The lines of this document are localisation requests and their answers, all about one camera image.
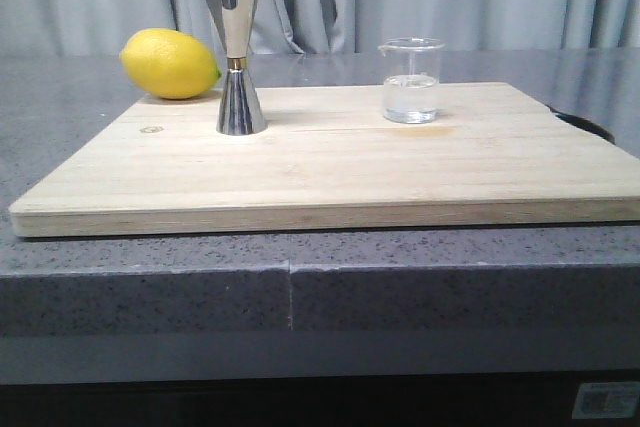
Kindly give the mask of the small glass beaker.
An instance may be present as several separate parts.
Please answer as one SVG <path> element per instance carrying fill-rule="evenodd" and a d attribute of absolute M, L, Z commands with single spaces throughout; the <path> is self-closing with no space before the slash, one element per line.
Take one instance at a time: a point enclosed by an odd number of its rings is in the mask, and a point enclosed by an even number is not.
<path fill-rule="evenodd" d="M 444 43 L 436 38 L 400 37 L 378 46 L 383 63 L 382 115 L 403 124 L 436 119 Z"/>

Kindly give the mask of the silver double jigger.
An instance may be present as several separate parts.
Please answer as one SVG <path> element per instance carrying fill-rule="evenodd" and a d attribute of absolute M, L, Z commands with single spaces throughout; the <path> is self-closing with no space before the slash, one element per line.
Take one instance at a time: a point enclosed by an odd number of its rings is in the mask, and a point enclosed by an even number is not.
<path fill-rule="evenodd" d="M 205 1 L 227 59 L 217 131 L 231 136 L 262 132 L 267 123 L 248 69 L 249 43 L 258 0 Z"/>

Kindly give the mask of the wooden cutting board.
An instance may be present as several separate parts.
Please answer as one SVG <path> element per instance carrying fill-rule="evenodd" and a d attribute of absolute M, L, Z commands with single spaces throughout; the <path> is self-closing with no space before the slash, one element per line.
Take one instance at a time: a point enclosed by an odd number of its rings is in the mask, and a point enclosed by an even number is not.
<path fill-rule="evenodd" d="M 141 98 L 9 209 L 21 237 L 635 221 L 639 162 L 506 83 L 385 120 L 378 86 L 262 88 L 265 131 L 219 94 Z"/>

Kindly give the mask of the yellow lemon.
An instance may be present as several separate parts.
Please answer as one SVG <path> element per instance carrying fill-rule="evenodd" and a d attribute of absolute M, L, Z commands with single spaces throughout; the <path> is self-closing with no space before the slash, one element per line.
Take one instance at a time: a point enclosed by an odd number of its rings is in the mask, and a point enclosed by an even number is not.
<path fill-rule="evenodd" d="M 217 61 L 205 44 L 168 28 L 136 32 L 120 51 L 119 59 L 134 84 L 169 100 L 200 95 L 221 76 Z"/>

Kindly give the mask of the white QR label sticker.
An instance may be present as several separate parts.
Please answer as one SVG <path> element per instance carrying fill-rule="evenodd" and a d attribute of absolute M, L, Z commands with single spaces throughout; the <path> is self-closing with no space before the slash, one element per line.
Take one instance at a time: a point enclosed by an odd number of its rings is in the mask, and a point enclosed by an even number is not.
<path fill-rule="evenodd" d="M 629 419 L 639 406 L 639 382 L 581 383 L 571 418 L 574 420 Z"/>

